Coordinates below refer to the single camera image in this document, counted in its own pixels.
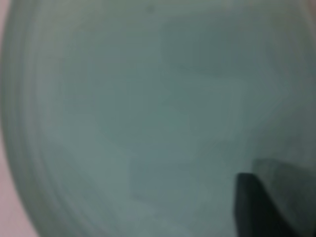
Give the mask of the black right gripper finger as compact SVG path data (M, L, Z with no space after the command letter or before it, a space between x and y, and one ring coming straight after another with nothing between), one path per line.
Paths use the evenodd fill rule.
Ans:
M297 237L270 198L262 182L251 173L236 177L234 217L239 237Z

